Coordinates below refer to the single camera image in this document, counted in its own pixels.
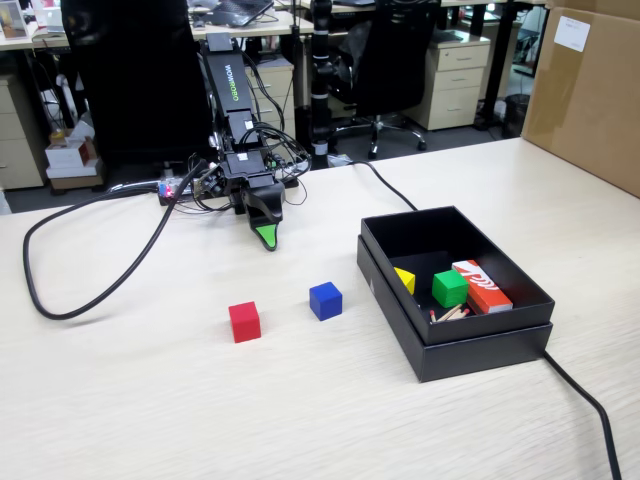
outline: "yellow cube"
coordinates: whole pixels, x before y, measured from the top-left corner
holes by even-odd
[[[407,290],[409,290],[409,293],[413,295],[416,291],[416,276],[411,272],[407,272],[406,270],[402,270],[397,267],[396,273],[400,277],[400,280],[402,280],[402,283],[404,283],[404,286],[407,287]]]

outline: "trash bin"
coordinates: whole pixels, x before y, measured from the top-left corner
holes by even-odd
[[[524,118],[527,116],[531,95],[509,95],[505,98],[507,108],[502,124],[502,138],[516,138],[522,133]]]

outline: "green cube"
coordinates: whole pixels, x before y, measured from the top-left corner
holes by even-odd
[[[455,270],[433,276],[431,294],[445,308],[455,307],[467,301],[469,283]]]

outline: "white label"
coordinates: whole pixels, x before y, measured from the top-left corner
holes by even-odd
[[[587,43],[591,25],[569,17],[560,17],[554,42],[564,45],[576,52],[582,52]]]

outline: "cube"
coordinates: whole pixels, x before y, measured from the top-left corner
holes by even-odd
[[[433,276],[431,294],[445,308],[465,303],[468,291],[469,283],[455,270]]]
[[[326,320],[342,313],[342,294],[331,282],[309,289],[309,305],[318,320]]]
[[[394,267],[394,268],[396,273],[400,277],[400,280],[402,280],[402,283],[404,283],[404,286],[407,287],[407,290],[409,290],[409,293],[413,295],[416,291],[416,276],[411,272],[402,270],[401,268],[398,268],[398,267]]]
[[[254,302],[229,307],[229,315],[235,343],[261,337],[260,316]]]

